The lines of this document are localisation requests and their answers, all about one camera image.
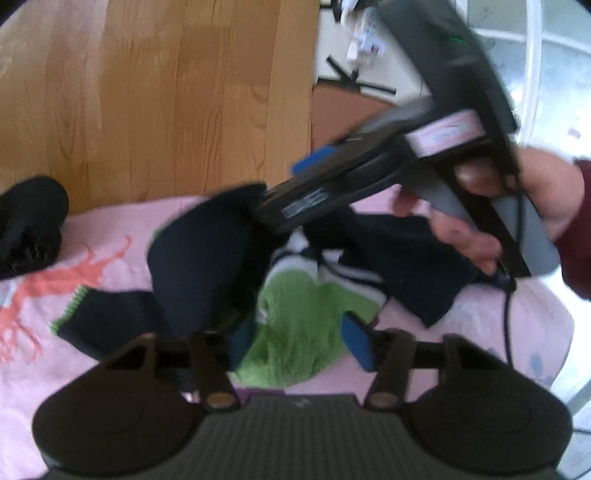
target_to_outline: black cable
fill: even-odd
[[[589,435],[589,436],[591,436],[591,430],[573,429],[573,433],[578,433],[580,435]]]
[[[579,476],[576,476],[573,478],[573,480],[581,480],[585,475],[591,473],[591,468],[587,468],[583,473],[581,473]]]
[[[523,243],[523,234],[525,226],[525,193],[521,188],[518,176],[515,177],[515,181],[517,188],[517,235],[515,238],[515,242],[517,243],[517,249],[521,251],[521,244]],[[511,299],[513,297],[513,293],[517,289],[517,282],[515,281],[515,276],[512,271],[508,272],[508,274],[510,282],[509,287],[505,291],[505,307],[503,308],[503,337],[505,341],[505,356],[507,358],[507,364],[511,368],[515,368],[515,365],[513,363],[513,353],[511,349],[511,326],[509,323],[511,320]]]

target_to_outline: circular black pedal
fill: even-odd
[[[432,454],[462,470],[515,475],[555,466],[570,440],[569,411],[520,380],[439,385],[411,406],[411,428]]]
[[[193,412],[168,385],[139,372],[109,371],[48,398],[33,419],[33,436],[49,466],[117,476],[179,450],[193,430]]]

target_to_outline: black cloth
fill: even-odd
[[[60,323],[57,336],[96,360],[145,333],[173,337],[164,313],[150,291],[88,290],[71,315]]]
[[[254,309],[271,253],[288,238],[271,235],[250,216],[265,190],[252,184],[223,192],[176,219],[152,243],[154,295],[178,337],[215,327],[228,310]]]
[[[422,216],[358,215],[346,207],[304,225],[304,234],[315,248],[344,249],[340,264],[378,273],[379,288],[426,327],[446,314],[466,285],[504,285],[503,277],[487,277],[440,242]]]
[[[287,240],[250,214],[264,190],[254,184],[223,192],[154,241],[148,253],[154,295],[175,335],[213,328],[227,309],[254,309],[271,254]],[[357,215],[346,207],[304,225],[304,233],[313,248],[344,249],[353,266],[379,273],[384,291],[428,327],[465,285],[485,280],[467,258],[439,242],[421,217]]]
[[[49,177],[25,180],[0,195],[0,280],[57,259],[68,207],[64,187]]]

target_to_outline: coral tree print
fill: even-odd
[[[98,260],[90,246],[82,244],[86,249],[86,258],[76,265],[49,268],[23,276],[7,295],[5,305],[0,310],[0,364],[14,359],[19,340],[29,342],[33,347],[29,361],[35,360],[43,351],[35,332],[22,323],[21,309],[27,299],[73,294],[81,285],[99,287],[103,282],[105,267],[123,258],[131,243],[131,237],[126,235],[125,246],[121,250]]]

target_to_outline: black device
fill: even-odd
[[[444,0],[381,0],[375,8],[432,97],[386,111],[343,138],[331,154],[271,189],[255,216],[285,232],[401,183],[438,210],[497,237],[507,274],[554,270],[558,253],[519,188],[509,138],[517,124],[479,41]],[[454,166],[474,157],[492,160],[506,195],[487,199],[458,185]]]
[[[343,337],[377,371],[362,405],[253,395],[241,406],[220,337],[140,337],[37,410],[43,480],[561,478],[571,419],[543,387],[459,336],[417,342],[349,313]],[[413,368],[439,369],[440,382],[407,404]],[[172,369],[190,372],[199,403],[161,380]]]

